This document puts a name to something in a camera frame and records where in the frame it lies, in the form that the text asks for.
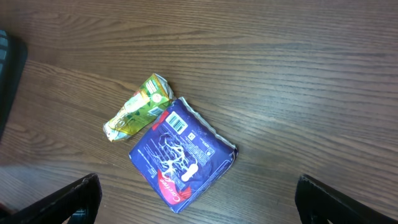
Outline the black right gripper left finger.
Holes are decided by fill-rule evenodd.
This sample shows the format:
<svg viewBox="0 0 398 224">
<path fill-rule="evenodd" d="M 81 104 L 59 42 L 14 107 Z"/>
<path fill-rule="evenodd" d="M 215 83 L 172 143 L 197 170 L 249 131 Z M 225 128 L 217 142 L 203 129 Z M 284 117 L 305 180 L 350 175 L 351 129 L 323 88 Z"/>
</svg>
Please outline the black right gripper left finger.
<svg viewBox="0 0 398 224">
<path fill-rule="evenodd" d="M 99 177 L 91 173 L 14 214 L 2 208 L 1 224 L 94 223 L 101 198 Z"/>
</svg>

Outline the purple pad package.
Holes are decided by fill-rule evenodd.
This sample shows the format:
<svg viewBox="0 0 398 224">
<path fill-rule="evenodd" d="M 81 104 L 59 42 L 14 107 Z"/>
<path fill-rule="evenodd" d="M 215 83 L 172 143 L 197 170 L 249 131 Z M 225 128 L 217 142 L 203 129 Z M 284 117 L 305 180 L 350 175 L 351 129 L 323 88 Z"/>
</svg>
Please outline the purple pad package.
<svg viewBox="0 0 398 224">
<path fill-rule="evenodd" d="M 180 97 L 156 119 L 129 158 L 171 211 L 179 213 L 218 180 L 237 155 L 237 147 Z"/>
</svg>

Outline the green juice pouch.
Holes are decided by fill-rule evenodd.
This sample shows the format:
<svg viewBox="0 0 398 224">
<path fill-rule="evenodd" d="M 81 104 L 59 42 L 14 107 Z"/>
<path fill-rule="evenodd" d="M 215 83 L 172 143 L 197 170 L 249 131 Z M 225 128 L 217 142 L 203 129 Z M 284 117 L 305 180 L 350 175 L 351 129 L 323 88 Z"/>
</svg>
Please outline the green juice pouch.
<svg viewBox="0 0 398 224">
<path fill-rule="evenodd" d="M 167 80 L 154 73 L 103 125 L 103 131 L 111 142 L 128 139 L 153 122 L 174 100 Z"/>
</svg>

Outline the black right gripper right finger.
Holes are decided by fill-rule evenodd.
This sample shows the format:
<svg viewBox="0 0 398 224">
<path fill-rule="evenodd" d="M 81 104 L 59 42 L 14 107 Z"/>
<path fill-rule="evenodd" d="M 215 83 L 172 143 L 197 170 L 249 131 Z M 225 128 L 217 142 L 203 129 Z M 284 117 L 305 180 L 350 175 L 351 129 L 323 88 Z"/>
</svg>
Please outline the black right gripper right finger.
<svg viewBox="0 0 398 224">
<path fill-rule="evenodd" d="M 295 204 L 303 224 L 397 224 L 336 189 L 304 174 L 297 182 Z"/>
</svg>

